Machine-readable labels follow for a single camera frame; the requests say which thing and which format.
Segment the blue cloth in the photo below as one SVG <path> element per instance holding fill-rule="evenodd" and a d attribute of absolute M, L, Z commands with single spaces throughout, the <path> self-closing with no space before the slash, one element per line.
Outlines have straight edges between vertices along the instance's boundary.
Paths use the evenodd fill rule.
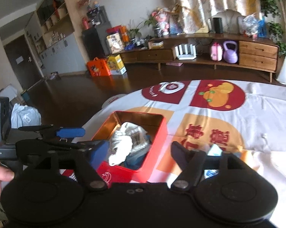
<path fill-rule="evenodd" d="M 151 137 L 150 135 L 146 135 L 145 138 L 147 139 L 147 145 L 141 149 L 139 152 L 136 152 L 134 155 L 129 155 L 126 157 L 126 160 L 120 164 L 120 166 L 131 169 L 137 170 L 139 169 L 145 157 L 147 156 L 150 147 L 151 147 Z"/>

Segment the white cloth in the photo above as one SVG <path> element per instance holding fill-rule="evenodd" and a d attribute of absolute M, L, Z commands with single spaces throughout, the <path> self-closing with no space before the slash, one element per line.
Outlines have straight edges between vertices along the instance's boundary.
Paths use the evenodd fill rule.
<path fill-rule="evenodd" d="M 130 154 L 133 146 L 132 139 L 125 132 L 116 130 L 110 138 L 108 163 L 109 166 L 116 166 L 123 163 Z"/>

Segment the white knitted gauze roll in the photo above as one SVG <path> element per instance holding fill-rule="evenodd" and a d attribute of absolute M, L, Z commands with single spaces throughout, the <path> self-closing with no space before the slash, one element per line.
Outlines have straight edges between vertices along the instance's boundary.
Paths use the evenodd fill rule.
<path fill-rule="evenodd" d="M 132 140 L 132 148 L 129 155 L 134 155 L 147 145 L 147 131 L 142 126 L 134 123 L 125 122 L 121 125 L 120 131 L 129 136 Z"/>

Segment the orange gift box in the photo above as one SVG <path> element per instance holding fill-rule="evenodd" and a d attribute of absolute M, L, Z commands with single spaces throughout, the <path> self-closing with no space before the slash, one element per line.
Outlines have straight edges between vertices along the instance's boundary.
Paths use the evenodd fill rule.
<path fill-rule="evenodd" d="M 110 76 L 111 72 L 107 66 L 107 60 L 105 58 L 94 58 L 86 63 L 86 67 L 92 77 Z"/>

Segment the purple kettlebell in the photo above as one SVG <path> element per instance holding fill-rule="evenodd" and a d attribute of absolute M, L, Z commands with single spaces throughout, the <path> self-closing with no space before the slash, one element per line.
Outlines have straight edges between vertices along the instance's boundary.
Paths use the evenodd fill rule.
<path fill-rule="evenodd" d="M 227 47 L 228 44 L 233 45 L 235 48 L 230 49 Z M 223 43 L 223 48 L 224 48 L 224 54 L 223 58 L 227 63 L 230 64 L 235 64 L 238 61 L 238 55 L 237 55 L 237 50 L 238 50 L 238 45 L 235 41 L 227 40 L 224 41 Z"/>

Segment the yellow carton box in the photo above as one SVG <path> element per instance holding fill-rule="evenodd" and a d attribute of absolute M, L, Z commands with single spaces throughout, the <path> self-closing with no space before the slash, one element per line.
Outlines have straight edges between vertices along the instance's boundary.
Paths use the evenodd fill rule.
<path fill-rule="evenodd" d="M 126 68 L 120 55 L 110 55 L 107 60 L 107 66 L 112 75 L 123 75 L 126 73 Z"/>

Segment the tall potted green plant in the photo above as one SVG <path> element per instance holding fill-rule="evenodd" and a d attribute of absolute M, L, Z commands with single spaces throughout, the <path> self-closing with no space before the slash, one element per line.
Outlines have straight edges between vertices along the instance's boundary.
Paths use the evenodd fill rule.
<path fill-rule="evenodd" d="M 264 17 L 271 17 L 267 22 L 269 36 L 278 45 L 278 59 L 282 61 L 275 74 L 275 80 L 286 85 L 286 0 L 260 0 Z"/>

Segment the clear plastic bag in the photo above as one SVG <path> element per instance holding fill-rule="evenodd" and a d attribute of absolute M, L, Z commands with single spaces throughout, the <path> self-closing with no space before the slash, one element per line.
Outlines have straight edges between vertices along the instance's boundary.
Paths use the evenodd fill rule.
<path fill-rule="evenodd" d="M 259 22 L 254 16 L 254 14 L 250 14 L 246 16 L 243 21 L 243 32 L 244 35 L 256 39 L 258 37 L 258 27 L 259 27 Z"/>

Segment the grey plastic bag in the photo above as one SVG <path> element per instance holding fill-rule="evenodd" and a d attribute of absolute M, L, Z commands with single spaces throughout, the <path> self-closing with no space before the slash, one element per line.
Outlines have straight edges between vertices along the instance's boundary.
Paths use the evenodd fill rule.
<path fill-rule="evenodd" d="M 15 104 L 11 112 L 11 127 L 18 129 L 27 126 L 41 125 L 41 115 L 36 108 Z"/>

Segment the white wifi router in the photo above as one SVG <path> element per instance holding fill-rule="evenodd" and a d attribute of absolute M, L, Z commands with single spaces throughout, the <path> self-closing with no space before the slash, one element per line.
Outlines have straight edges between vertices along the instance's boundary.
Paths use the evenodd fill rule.
<path fill-rule="evenodd" d="M 196 46 L 194 44 L 180 44 L 174 47 L 176 59 L 194 60 L 196 58 Z"/>

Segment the black cylinder speaker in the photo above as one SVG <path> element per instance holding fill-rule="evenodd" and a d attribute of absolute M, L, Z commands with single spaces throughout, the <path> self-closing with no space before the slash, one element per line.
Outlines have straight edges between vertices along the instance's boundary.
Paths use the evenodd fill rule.
<path fill-rule="evenodd" d="M 219 33 L 219 34 L 224 33 L 222 18 L 221 17 L 213 17 L 212 20 L 213 20 L 213 24 L 214 24 L 215 33 Z"/>

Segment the pink plush doll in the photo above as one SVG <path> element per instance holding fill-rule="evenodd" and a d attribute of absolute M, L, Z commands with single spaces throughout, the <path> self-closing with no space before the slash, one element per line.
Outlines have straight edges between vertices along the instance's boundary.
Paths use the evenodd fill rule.
<path fill-rule="evenodd" d="M 167 8 L 161 8 L 152 12 L 152 17 L 156 20 L 157 26 L 162 31 L 162 36 L 169 35 L 169 10 Z"/>

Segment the blue cartoon face mask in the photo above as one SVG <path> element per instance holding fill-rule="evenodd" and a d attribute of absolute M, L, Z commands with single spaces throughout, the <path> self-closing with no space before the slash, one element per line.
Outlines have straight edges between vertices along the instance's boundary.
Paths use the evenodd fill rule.
<path fill-rule="evenodd" d="M 207 155 L 212 156 L 212 157 L 220 157 L 222 154 L 223 150 L 217 145 L 217 144 L 212 144 L 210 147 L 210 150 L 208 151 Z M 213 177 L 218 174 L 217 169 L 207 169 L 204 170 L 204 178 L 208 179 L 210 177 Z"/>

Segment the red square tin box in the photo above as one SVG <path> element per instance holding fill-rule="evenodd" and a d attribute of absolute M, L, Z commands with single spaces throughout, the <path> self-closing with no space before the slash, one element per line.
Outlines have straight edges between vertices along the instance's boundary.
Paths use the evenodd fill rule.
<path fill-rule="evenodd" d="M 109 149 L 97 169 L 108 184 L 145 183 L 156 165 L 166 137 L 171 111 L 115 111 L 104 121 L 93 140 L 106 140 Z"/>

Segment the wooden TV cabinet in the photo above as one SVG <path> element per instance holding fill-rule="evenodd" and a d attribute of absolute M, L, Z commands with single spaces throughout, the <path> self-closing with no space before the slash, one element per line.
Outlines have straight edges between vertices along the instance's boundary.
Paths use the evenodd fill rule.
<path fill-rule="evenodd" d="M 259 70 L 269 73 L 269 81 L 272 82 L 273 75 L 276 74 L 282 65 L 282 59 L 279 57 L 279 47 L 268 38 L 252 39 L 243 35 L 228 33 L 194 33 L 183 35 L 164 36 L 162 38 L 152 38 L 149 43 L 155 41 L 163 42 L 161 47 L 148 49 L 132 49 L 130 51 L 121 51 L 121 56 L 125 64 L 132 63 L 155 63 L 158 68 L 164 63 L 185 63 L 185 64 L 203 64 L 217 66 L 231 66 Z M 213 61 L 210 57 L 210 48 L 214 43 L 223 45 L 226 41 L 237 43 L 236 63 L 228 63 L 224 59 Z M 179 60 L 177 58 L 176 48 L 179 45 L 194 45 L 196 47 L 196 58 L 193 60 Z"/>

